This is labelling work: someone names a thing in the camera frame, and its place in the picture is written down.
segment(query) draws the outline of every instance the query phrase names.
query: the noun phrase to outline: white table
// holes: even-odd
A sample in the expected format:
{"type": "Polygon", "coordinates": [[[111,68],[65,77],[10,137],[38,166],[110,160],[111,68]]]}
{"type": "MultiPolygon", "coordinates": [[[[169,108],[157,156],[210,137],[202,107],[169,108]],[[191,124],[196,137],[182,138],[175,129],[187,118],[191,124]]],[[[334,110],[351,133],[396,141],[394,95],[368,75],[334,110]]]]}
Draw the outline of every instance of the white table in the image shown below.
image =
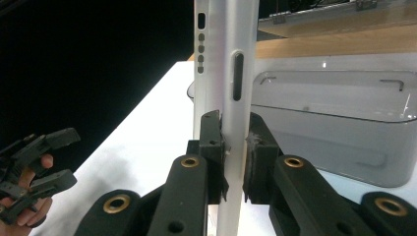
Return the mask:
{"type": "MultiPolygon", "coordinates": [[[[116,189],[144,196],[162,185],[172,161],[193,138],[193,103],[186,91],[193,62],[178,62],[75,173],[78,183],[56,195],[47,220],[32,236],[73,235],[92,204],[116,189]]],[[[324,173],[343,196],[359,202],[370,191],[386,191],[417,206],[417,174],[396,189],[381,189],[324,173]]],[[[208,233],[213,232],[209,226],[208,233]]],[[[274,235],[268,206],[242,204],[239,235],[274,235]]]]}

